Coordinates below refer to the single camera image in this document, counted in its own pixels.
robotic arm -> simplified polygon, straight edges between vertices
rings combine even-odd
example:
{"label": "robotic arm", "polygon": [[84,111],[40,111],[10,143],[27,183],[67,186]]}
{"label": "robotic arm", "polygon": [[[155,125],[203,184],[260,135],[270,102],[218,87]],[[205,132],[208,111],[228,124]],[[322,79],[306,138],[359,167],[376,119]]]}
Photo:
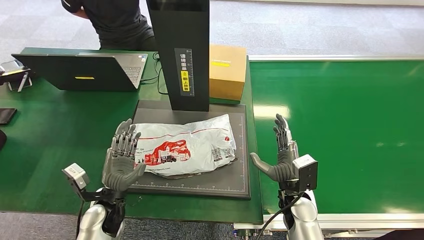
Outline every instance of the robotic arm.
{"label": "robotic arm", "polygon": [[126,191],[146,169],[144,163],[134,168],[134,154],[141,133],[133,134],[136,126],[131,123],[128,119],[117,127],[106,151],[101,179],[105,187],[88,192],[89,178],[76,163],[62,170],[74,192],[83,201],[92,202],[77,226],[77,240],[119,239],[124,229]]}
{"label": "robotic arm", "polygon": [[298,145],[292,139],[286,119],[277,114],[275,124],[273,130],[278,146],[277,164],[269,165],[254,152],[250,154],[253,164],[273,181],[278,182],[279,212],[284,214],[288,238],[324,240],[317,221],[317,208],[306,193],[307,190],[317,188],[318,162],[308,154],[299,157]]}

cardboard box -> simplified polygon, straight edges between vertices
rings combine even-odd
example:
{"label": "cardboard box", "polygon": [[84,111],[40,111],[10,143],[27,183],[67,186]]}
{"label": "cardboard box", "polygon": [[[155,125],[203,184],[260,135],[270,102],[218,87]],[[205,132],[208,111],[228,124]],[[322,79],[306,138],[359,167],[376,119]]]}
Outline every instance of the cardboard box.
{"label": "cardboard box", "polygon": [[211,98],[240,100],[246,78],[246,48],[209,46],[209,95]]}

floor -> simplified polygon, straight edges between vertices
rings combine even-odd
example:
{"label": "floor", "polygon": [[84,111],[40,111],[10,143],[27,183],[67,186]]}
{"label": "floor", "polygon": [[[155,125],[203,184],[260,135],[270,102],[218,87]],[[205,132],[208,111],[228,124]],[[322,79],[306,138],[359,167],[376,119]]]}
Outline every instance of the floor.
{"label": "floor", "polygon": [[[148,15],[145,1],[140,8]],[[211,0],[210,8],[210,42],[251,55],[424,55],[423,7]],[[24,47],[98,49],[99,41],[59,0],[0,0],[0,63]],[[72,239],[74,230],[74,216],[0,213],[0,239]],[[129,220],[124,239],[233,239],[230,232],[229,224]]]}

red printed logo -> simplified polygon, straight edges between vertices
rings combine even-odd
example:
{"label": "red printed logo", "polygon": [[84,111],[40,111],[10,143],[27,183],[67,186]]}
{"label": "red printed logo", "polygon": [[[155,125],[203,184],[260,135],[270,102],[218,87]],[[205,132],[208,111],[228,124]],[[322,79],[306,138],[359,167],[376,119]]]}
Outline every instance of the red printed logo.
{"label": "red printed logo", "polygon": [[176,142],[165,141],[156,147],[150,154],[144,155],[144,162],[148,166],[154,166],[164,163],[175,163],[176,161],[187,161],[191,157],[187,148],[186,140]]}

yellow sticker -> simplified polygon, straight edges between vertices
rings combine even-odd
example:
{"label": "yellow sticker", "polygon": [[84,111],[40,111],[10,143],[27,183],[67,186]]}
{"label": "yellow sticker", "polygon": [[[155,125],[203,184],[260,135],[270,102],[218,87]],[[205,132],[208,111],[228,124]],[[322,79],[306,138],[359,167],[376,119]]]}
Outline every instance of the yellow sticker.
{"label": "yellow sticker", "polygon": [[230,64],[229,63],[224,63],[224,62],[217,62],[217,61],[213,61],[212,65],[214,66],[221,66],[221,67],[229,67]]}
{"label": "yellow sticker", "polygon": [[7,75],[12,75],[12,74],[17,74],[17,73],[21,73],[21,72],[23,72],[23,71],[24,71],[24,70],[19,69],[19,70],[16,70],[16,71],[5,72],[5,73],[3,73],[3,75],[2,75],[2,76],[7,76]]}
{"label": "yellow sticker", "polygon": [[92,76],[76,76],[75,79],[94,80],[94,77],[92,77]]}
{"label": "yellow sticker", "polygon": [[189,71],[181,71],[182,91],[190,92]]}

